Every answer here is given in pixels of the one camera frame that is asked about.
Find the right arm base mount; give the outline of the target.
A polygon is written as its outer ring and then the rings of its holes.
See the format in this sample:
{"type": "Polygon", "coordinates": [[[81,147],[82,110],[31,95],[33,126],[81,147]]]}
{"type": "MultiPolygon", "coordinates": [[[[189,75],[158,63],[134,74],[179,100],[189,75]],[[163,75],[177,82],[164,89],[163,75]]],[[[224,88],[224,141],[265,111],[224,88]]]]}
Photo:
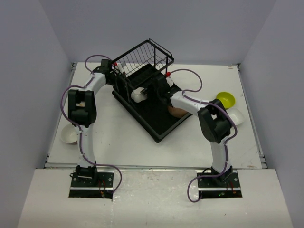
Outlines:
{"type": "Polygon", "coordinates": [[[241,198],[241,186],[238,172],[233,170],[225,180],[198,178],[198,192],[201,199],[241,198]]]}

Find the aluminium rail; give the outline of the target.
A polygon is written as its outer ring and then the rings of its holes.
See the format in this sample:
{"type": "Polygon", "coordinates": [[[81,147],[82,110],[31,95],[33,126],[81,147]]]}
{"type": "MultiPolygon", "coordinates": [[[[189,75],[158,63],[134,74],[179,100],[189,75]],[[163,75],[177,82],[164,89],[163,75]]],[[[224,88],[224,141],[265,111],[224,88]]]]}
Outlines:
{"type": "MultiPolygon", "coordinates": [[[[74,169],[76,163],[52,163],[46,162],[45,169],[74,169]]],[[[138,166],[138,165],[115,165],[120,170],[149,170],[149,171],[202,171],[202,167],[166,167],[166,166],[138,166]]]]}

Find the red floral bowl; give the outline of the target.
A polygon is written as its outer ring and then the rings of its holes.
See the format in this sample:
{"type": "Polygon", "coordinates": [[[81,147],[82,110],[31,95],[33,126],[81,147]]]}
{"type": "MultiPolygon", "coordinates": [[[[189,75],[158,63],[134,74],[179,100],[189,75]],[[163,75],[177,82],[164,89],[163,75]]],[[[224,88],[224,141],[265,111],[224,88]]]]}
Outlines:
{"type": "Polygon", "coordinates": [[[77,143],[77,132],[75,127],[72,124],[66,125],[60,134],[61,141],[66,144],[75,144],[77,143]]]}

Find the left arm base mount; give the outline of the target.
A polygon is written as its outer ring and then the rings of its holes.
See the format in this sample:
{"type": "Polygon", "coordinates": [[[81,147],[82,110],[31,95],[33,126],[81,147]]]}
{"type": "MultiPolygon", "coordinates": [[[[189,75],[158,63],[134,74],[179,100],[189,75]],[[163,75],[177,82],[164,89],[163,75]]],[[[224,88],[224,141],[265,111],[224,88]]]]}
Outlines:
{"type": "Polygon", "coordinates": [[[99,172],[94,179],[80,178],[75,173],[70,176],[69,198],[113,198],[114,172],[99,172]]]}

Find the green white bowl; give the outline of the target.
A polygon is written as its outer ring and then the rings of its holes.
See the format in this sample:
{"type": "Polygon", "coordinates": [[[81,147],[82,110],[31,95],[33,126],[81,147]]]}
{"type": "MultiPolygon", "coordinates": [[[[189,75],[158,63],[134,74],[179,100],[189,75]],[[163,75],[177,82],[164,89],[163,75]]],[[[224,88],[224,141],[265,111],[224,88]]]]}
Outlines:
{"type": "Polygon", "coordinates": [[[236,126],[241,125],[245,121],[244,115],[236,108],[228,109],[227,113],[236,126]]]}

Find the yellow green bowl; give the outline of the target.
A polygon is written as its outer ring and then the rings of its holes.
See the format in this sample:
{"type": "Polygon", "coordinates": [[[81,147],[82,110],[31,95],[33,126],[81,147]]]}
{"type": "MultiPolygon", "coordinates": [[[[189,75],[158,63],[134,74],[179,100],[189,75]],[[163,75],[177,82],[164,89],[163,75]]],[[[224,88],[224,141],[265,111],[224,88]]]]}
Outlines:
{"type": "Polygon", "coordinates": [[[226,110],[232,108],[236,103],[235,97],[228,92],[220,92],[216,98],[222,102],[226,110]]]}

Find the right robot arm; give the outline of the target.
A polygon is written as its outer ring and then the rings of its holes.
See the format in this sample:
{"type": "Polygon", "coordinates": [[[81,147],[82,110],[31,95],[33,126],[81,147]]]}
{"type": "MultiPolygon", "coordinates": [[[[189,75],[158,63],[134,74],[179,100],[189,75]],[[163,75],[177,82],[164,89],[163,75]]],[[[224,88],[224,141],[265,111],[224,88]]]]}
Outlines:
{"type": "Polygon", "coordinates": [[[165,105],[198,117],[202,134],[210,142],[212,152],[211,174],[202,177],[212,178],[216,186],[222,187],[232,173],[228,142],[236,137],[238,130],[220,100],[207,101],[190,95],[202,89],[202,79],[199,81],[199,89],[182,90],[174,88],[175,84],[169,75],[160,75],[151,79],[151,87],[155,96],[165,105]]]}

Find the brown ceramic bowl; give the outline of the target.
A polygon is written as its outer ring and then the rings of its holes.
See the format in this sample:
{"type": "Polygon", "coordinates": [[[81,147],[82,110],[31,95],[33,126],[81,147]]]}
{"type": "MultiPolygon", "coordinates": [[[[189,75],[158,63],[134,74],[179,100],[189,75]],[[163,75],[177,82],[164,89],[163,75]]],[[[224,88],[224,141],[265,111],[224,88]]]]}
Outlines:
{"type": "Polygon", "coordinates": [[[185,111],[183,109],[175,108],[175,107],[171,107],[171,106],[168,106],[168,112],[173,117],[176,117],[176,118],[182,118],[183,116],[185,116],[188,113],[187,111],[185,111]]]}

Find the white lobed bowl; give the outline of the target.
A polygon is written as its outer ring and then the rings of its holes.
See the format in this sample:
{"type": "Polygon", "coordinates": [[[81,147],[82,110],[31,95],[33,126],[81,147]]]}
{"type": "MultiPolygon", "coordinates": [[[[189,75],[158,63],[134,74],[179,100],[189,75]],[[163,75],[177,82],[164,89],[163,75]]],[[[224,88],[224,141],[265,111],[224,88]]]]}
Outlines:
{"type": "Polygon", "coordinates": [[[144,88],[139,87],[131,92],[131,98],[136,102],[140,103],[147,99],[147,95],[143,93],[144,88]]]}

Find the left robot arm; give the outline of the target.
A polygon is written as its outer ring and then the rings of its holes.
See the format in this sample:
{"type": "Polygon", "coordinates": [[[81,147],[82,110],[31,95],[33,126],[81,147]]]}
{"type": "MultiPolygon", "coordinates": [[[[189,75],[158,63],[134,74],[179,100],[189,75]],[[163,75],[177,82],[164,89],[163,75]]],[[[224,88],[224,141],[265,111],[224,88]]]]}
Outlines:
{"type": "Polygon", "coordinates": [[[83,85],[71,85],[67,92],[67,114],[65,118],[77,130],[77,143],[80,150],[80,161],[76,166],[73,178],[86,186],[106,188],[105,181],[100,178],[93,152],[93,126],[97,119],[95,95],[106,84],[111,84],[113,62],[103,58],[99,67],[90,70],[90,79],[83,85]]]}

